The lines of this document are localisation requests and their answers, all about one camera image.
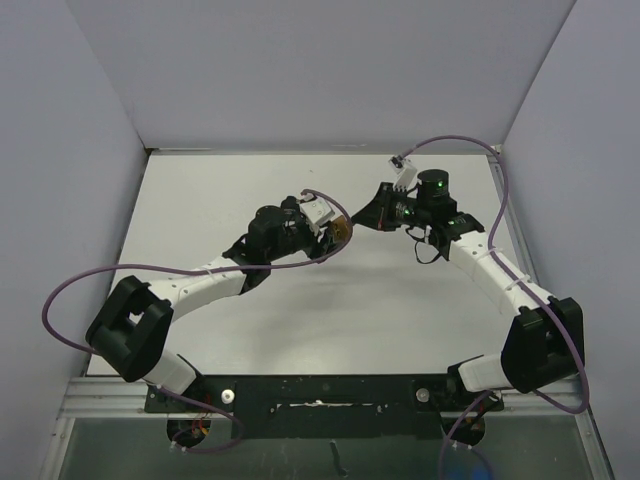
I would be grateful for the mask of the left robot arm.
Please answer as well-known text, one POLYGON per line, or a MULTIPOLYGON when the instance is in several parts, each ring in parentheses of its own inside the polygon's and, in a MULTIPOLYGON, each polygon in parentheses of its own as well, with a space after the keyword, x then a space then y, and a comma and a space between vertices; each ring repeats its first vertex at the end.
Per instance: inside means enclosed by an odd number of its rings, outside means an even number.
POLYGON ((143 380, 168 390, 180 410, 200 405, 204 387, 196 369, 171 352, 171 325, 210 303, 245 294, 264 282, 273 263, 298 252, 316 260, 335 248, 334 211, 317 196, 287 197, 257 210, 227 251, 188 275, 144 282, 120 280, 89 326, 85 339, 125 381, 143 380))

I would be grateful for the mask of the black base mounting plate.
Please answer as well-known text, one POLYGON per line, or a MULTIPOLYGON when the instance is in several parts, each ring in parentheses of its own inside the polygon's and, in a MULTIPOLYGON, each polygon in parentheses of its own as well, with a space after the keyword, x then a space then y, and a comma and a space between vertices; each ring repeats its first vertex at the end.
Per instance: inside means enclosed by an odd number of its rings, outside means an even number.
POLYGON ((449 374, 204 375, 185 396, 236 416, 246 439, 439 439, 475 399, 449 374))

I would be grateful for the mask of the brass padlock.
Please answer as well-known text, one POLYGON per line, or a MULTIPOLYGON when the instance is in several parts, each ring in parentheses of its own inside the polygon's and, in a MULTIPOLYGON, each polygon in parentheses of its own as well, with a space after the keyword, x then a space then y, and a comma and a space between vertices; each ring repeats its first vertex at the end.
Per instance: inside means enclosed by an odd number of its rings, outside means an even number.
POLYGON ((327 235, 334 245, 343 245, 352 236, 352 226, 344 216, 339 216, 329 222, 327 235))

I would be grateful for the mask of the aluminium frame rail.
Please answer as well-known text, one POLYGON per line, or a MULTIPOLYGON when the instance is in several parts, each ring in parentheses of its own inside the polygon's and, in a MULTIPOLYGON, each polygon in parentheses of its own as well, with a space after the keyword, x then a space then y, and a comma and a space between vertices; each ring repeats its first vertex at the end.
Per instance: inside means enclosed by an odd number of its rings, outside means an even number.
MULTIPOLYGON (((114 376, 72 378, 64 394, 59 418, 160 418, 148 414, 144 404, 148 387, 144 382, 126 383, 114 376)), ((502 393, 507 415, 555 415, 562 410, 542 397, 515 390, 502 393)))

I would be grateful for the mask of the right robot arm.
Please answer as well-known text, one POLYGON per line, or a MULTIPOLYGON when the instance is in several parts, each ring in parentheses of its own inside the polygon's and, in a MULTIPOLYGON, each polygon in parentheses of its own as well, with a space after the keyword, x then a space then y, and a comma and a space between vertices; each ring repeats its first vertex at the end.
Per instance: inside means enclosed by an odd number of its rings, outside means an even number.
POLYGON ((423 230, 438 255, 467 274, 510 323, 500 353, 454 367, 457 376, 445 384, 448 402, 466 409, 482 390, 529 393, 577 373, 576 363, 584 357, 583 315, 577 302, 555 298, 491 246, 483 225, 460 211, 450 196, 446 171, 420 172, 416 189, 410 193, 381 183, 353 222, 377 231, 423 230))

